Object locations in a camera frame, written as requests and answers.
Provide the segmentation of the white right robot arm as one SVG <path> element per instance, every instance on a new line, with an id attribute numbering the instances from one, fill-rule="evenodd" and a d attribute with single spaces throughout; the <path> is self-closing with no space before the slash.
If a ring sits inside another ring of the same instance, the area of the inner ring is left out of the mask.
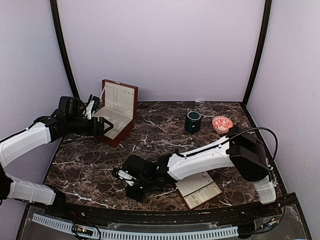
<path id="1" fill-rule="evenodd" d="M 274 210 L 276 181 L 271 174 L 264 144 L 238 126 L 231 127 L 215 142 L 184 153 L 175 151 L 162 155 L 156 162 L 130 155 L 116 173 L 127 182 L 126 196 L 139 202 L 155 188 L 227 167 L 235 167 L 244 180 L 253 184 L 260 201 L 255 205 L 258 216 L 266 217 Z"/>

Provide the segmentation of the red jewelry tray insert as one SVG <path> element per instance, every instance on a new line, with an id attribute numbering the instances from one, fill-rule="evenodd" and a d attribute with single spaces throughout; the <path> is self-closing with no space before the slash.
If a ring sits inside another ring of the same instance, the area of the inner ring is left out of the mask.
<path id="1" fill-rule="evenodd" d="M 193 210 L 222 193 L 207 171 L 188 176 L 175 183 L 189 210 Z"/>

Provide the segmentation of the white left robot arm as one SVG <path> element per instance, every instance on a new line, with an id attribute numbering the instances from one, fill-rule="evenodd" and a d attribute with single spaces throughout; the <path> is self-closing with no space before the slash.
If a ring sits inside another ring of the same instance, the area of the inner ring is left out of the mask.
<path id="1" fill-rule="evenodd" d="M 73 117 L 57 119 L 52 116 L 37 118 L 27 127 L 0 141 L 0 200 L 16 199 L 50 206 L 60 218 L 67 218 L 70 206 L 57 198 L 58 191 L 44 184 L 37 184 L 14 177 L 5 172 L 13 161 L 26 153 L 53 143 L 68 134 L 103 136 L 114 125 L 104 117 Z"/>

